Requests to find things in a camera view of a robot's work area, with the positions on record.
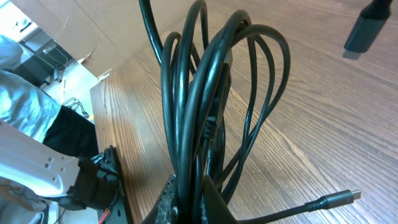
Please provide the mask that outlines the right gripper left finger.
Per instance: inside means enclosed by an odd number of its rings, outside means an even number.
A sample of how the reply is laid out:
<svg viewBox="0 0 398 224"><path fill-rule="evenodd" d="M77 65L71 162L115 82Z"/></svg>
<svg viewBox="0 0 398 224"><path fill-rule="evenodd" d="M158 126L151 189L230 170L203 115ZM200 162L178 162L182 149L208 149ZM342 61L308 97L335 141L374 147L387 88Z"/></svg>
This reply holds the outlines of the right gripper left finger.
<svg viewBox="0 0 398 224"><path fill-rule="evenodd" d="M178 215L177 176L172 174L142 224L177 224Z"/></svg>

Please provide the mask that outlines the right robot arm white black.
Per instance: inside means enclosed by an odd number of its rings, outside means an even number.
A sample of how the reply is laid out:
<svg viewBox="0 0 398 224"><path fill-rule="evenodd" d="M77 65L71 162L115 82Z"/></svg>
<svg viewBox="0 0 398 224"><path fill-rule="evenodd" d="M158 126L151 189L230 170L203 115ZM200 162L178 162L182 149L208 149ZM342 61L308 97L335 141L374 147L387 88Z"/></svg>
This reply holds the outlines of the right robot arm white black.
<svg viewBox="0 0 398 224"><path fill-rule="evenodd" d="M91 159L61 154L1 122L1 177L68 210L128 207L117 150L109 146ZM171 175L144 223L236 223L213 181L203 179L193 218L183 219L177 206L177 177Z"/></svg>

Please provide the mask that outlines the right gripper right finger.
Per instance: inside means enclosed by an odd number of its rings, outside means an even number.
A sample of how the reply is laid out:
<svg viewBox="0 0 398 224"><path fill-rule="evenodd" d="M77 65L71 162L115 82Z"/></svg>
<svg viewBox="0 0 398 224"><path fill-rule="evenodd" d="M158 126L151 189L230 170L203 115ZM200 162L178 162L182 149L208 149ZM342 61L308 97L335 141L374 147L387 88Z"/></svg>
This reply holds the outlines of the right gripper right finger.
<svg viewBox="0 0 398 224"><path fill-rule="evenodd" d="M206 224L237 224L209 176L203 178L201 221Z"/></svg>

